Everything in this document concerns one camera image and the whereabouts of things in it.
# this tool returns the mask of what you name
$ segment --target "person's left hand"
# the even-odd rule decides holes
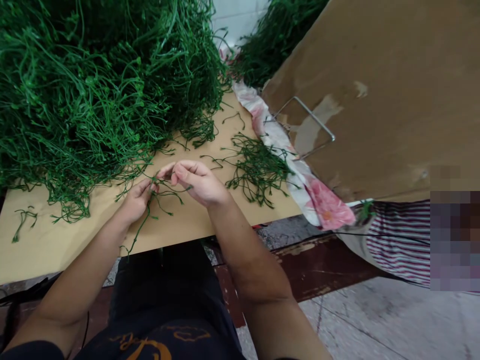
[[[144,214],[152,192],[158,190],[158,185],[152,184],[151,179],[140,181],[130,189],[114,217],[122,224],[130,225],[136,222]]]

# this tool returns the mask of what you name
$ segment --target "person's right hand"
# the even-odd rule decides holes
[[[202,162],[180,160],[162,167],[156,175],[158,179],[169,180],[173,186],[181,184],[188,193],[204,207],[223,204],[230,193],[212,171]]]

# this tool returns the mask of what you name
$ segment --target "striped fabric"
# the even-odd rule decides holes
[[[376,216],[366,246],[378,265],[388,273],[429,287],[430,200],[375,201],[371,211]]]

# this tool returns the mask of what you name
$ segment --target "concrete floor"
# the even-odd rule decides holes
[[[302,216],[275,221],[259,231],[270,249],[319,233]],[[105,286],[115,281],[117,266]],[[24,282],[24,288],[43,278]],[[300,303],[312,328],[338,360],[480,360],[479,305],[480,297],[475,295],[430,291],[384,278]],[[257,359],[248,327],[238,329],[238,336],[245,357]]]

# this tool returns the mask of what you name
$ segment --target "white wall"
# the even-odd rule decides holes
[[[213,0],[213,4],[216,9],[212,17],[213,30],[228,28],[225,40],[231,47],[254,30],[257,20],[268,8],[268,0]],[[219,31],[217,35],[223,36],[224,33]]]

